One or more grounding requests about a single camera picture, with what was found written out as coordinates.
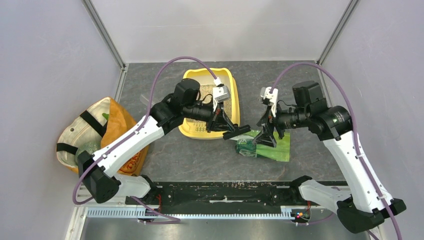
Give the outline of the yellow litter box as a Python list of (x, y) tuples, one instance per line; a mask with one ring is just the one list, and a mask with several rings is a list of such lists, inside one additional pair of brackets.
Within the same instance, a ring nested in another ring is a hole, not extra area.
[[(232, 123), (240, 125), (241, 114), (236, 80), (227, 68), (212, 68), (211, 70), (230, 91), (230, 99), (224, 102), (224, 112)], [(212, 103), (213, 88), (216, 85), (213, 76), (206, 68), (189, 69), (184, 73), (183, 77), (199, 82), (200, 99), (204, 104)], [(189, 118), (184, 119), (178, 129), (184, 136), (198, 140), (216, 140), (223, 136), (222, 131), (208, 133), (205, 122)]]

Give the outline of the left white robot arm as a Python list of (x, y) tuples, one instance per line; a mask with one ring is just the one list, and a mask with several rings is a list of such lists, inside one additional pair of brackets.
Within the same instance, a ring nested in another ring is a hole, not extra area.
[(144, 204), (152, 204), (157, 191), (145, 176), (129, 176), (119, 169), (136, 153), (182, 125), (184, 119), (206, 123), (207, 132), (222, 132), (227, 140), (241, 134), (241, 128), (232, 123), (224, 109), (230, 91), (219, 78), (214, 80), (210, 103), (199, 100), (200, 83), (184, 78), (172, 93), (153, 105), (148, 113), (118, 139), (94, 153), (83, 151), (78, 155), (80, 182), (98, 204), (113, 197), (136, 197)]

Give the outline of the black plastic clip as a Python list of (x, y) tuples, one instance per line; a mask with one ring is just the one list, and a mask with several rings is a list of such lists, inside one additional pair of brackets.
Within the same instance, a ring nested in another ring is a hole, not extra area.
[(223, 133), (222, 138), (224, 140), (229, 140), (231, 138), (243, 135), (245, 133), (248, 133), (251, 131), (251, 127), (250, 125), (244, 125), (244, 126), (234, 126), (234, 131), (227, 131), (225, 133)]

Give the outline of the clear plastic tube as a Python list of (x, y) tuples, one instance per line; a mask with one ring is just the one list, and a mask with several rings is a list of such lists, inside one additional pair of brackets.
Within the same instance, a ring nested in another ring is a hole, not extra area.
[(146, 107), (152, 107), (154, 104), (158, 102), (158, 100), (155, 97), (150, 98), (150, 95), (148, 94), (141, 94), (139, 99), (140, 99), (140, 102)]

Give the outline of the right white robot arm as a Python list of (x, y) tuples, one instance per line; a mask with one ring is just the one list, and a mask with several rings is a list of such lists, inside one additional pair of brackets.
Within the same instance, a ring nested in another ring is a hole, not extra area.
[(315, 81), (295, 84), (292, 90), (295, 106), (281, 109), (278, 90), (261, 89), (260, 99), (266, 110), (258, 121), (262, 129), (253, 142), (274, 148), (285, 130), (307, 128), (330, 151), (349, 191), (336, 190), (304, 175), (291, 182), (289, 200), (296, 205), (310, 201), (325, 207), (354, 234), (373, 229), (404, 212), (404, 201), (392, 197), (368, 161), (348, 110), (339, 105), (329, 107)]

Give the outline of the green litter bag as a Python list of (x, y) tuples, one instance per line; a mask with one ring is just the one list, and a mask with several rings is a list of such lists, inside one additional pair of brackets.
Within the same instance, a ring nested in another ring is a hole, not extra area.
[(244, 157), (267, 158), (278, 162), (290, 161), (291, 135), (289, 132), (285, 132), (282, 139), (278, 139), (277, 132), (273, 133), (276, 139), (276, 147), (253, 144), (254, 137), (259, 133), (259, 130), (251, 130), (250, 132), (233, 137), (231, 140), (236, 141), (235, 151)]

